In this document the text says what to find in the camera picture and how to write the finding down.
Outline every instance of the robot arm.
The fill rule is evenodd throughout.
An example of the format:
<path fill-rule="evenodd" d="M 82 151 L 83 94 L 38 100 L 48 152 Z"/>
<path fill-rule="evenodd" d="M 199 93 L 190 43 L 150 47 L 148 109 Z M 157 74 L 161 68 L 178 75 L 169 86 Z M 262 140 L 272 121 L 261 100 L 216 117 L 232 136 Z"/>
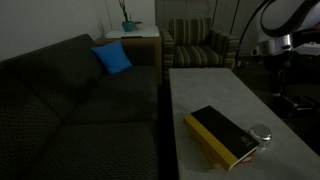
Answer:
<path fill-rule="evenodd" d="M 315 42 L 293 46 L 293 33 L 317 28 L 320 22 L 320 0 L 269 0 L 257 12 L 256 28 L 261 56 L 296 51 L 299 54 L 320 55 Z"/>

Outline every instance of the sofa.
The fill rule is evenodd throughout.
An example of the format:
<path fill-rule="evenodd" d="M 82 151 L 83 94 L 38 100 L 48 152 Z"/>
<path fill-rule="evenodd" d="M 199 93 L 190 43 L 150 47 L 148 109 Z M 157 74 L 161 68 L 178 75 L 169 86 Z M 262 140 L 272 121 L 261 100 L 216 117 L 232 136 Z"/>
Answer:
<path fill-rule="evenodd" d="M 100 46 L 82 34 L 1 61 L 1 180 L 158 179 L 153 47 L 123 47 L 132 66 L 110 74 Z"/>
<path fill-rule="evenodd" d="M 212 28 L 211 18 L 170 19 L 162 36 L 163 86 L 170 86 L 170 68 L 218 68 L 233 70 L 239 39 Z"/>

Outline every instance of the side table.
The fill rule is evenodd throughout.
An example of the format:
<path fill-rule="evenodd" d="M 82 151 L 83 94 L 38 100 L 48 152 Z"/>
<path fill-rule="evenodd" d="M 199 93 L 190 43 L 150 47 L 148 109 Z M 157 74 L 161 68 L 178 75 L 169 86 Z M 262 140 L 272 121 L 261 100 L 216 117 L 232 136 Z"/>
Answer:
<path fill-rule="evenodd" d="M 152 45 L 154 46 L 154 60 L 157 69 L 158 86 L 162 86 L 162 38 L 157 26 L 143 27 L 132 32 L 122 29 L 113 30 L 105 35 L 104 43 L 108 44 L 120 40 L 123 45 Z"/>

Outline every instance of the dark gray sofa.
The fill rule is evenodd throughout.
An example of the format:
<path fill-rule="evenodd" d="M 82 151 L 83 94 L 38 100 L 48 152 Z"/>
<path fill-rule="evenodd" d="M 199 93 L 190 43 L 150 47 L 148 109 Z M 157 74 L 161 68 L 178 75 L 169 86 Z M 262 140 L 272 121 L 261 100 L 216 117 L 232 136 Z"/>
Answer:
<path fill-rule="evenodd" d="M 0 63 L 1 180 L 158 179 L 153 49 L 124 47 L 133 67 L 109 75 L 93 46 L 83 34 Z"/>

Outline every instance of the potted plant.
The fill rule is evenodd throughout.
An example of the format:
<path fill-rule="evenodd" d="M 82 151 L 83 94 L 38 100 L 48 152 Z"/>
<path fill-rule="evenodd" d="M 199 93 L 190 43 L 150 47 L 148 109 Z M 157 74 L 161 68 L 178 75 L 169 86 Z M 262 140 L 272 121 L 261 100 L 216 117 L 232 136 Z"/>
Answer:
<path fill-rule="evenodd" d="M 134 24 L 134 22 L 131 21 L 131 17 L 130 17 L 130 20 L 128 20 L 128 13 L 126 11 L 125 0 L 119 0 L 119 4 L 120 4 L 120 7 L 122 9 L 124 19 L 125 19 L 125 21 L 122 22 L 122 27 L 123 27 L 124 31 L 126 31 L 126 32 L 133 31 L 135 24 Z"/>

